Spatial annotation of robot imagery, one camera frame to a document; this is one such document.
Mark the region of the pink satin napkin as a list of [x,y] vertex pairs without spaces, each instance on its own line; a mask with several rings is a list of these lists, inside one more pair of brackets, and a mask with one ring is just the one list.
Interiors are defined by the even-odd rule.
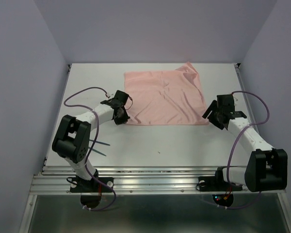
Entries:
[[189,62],[174,70],[125,73],[129,125],[207,125],[199,73]]

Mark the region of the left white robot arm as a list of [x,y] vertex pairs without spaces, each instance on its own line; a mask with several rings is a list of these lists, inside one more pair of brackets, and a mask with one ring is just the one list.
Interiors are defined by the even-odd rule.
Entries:
[[98,187],[98,179],[94,176],[97,170],[88,160],[91,131],[96,130],[92,141],[95,144],[101,124],[113,121],[121,125],[130,119],[125,109],[127,101],[131,99],[129,94],[117,90],[113,97],[107,93],[105,95],[107,99],[95,108],[81,104],[69,105],[64,101],[66,107],[83,107],[88,111],[78,116],[63,116],[51,146],[55,153],[70,164],[87,191],[94,191]]

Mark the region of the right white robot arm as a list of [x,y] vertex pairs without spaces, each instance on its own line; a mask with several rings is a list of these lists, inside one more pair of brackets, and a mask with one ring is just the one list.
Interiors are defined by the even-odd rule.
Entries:
[[[226,129],[236,138],[227,166],[219,167],[215,172],[213,183],[216,188],[246,186],[251,192],[261,192],[287,187],[287,153],[267,143],[254,129],[255,123],[251,123],[242,111],[236,111],[233,94],[218,95],[203,118],[221,130]],[[245,168],[231,166],[237,145],[241,145],[249,155]]]

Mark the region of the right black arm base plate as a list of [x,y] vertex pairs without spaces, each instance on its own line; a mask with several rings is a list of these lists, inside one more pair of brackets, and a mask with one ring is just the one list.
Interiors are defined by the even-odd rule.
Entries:
[[201,192],[242,191],[242,187],[231,186],[225,181],[218,181],[214,176],[200,176],[196,190]]

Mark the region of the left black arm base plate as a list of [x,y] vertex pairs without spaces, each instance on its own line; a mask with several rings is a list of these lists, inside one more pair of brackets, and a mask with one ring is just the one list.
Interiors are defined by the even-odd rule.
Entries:
[[90,181],[83,180],[78,176],[68,177],[66,181],[70,184],[71,193],[111,193],[110,187],[105,187],[94,179]]

